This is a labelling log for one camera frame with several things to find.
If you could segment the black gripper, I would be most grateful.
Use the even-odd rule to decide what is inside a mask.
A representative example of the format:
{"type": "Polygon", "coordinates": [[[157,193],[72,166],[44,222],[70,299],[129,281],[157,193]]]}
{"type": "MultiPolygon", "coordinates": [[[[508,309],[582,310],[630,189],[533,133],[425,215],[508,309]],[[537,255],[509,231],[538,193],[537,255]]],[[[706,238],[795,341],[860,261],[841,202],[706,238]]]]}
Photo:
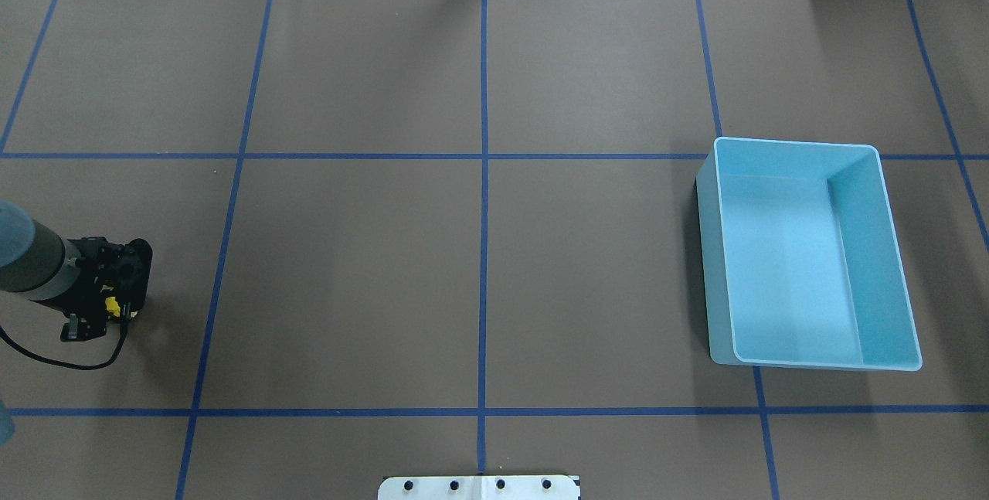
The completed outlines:
{"type": "Polygon", "coordinates": [[[151,244],[139,238],[124,244],[111,243],[102,236],[70,240],[70,244],[78,251],[74,260],[79,275],[70,291],[60,297],[66,317],[60,341],[102,338],[110,324],[119,326],[121,338],[126,338],[131,321],[110,321],[104,299],[115,296],[130,302],[134,316],[144,307],[151,277],[151,244]]]}

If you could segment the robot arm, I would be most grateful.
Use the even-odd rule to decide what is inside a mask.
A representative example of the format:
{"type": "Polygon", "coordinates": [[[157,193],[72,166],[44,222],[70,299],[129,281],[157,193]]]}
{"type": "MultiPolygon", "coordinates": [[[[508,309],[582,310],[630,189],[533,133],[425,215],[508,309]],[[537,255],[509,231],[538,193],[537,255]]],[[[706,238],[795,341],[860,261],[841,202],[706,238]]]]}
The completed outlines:
{"type": "Polygon", "coordinates": [[[143,239],[67,239],[20,206],[1,202],[1,289],[60,312],[60,341],[106,335],[144,309],[153,251],[143,239]]]}

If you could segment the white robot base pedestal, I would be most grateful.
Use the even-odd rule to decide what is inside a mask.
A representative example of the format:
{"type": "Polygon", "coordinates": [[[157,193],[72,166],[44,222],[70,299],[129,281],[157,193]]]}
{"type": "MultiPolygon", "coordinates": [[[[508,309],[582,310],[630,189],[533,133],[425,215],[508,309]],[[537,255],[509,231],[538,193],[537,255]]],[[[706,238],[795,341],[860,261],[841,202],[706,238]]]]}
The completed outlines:
{"type": "Polygon", "coordinates": [[[580,499],[576,476],[564,474],[395,476],[378,499],[580,499]]]}

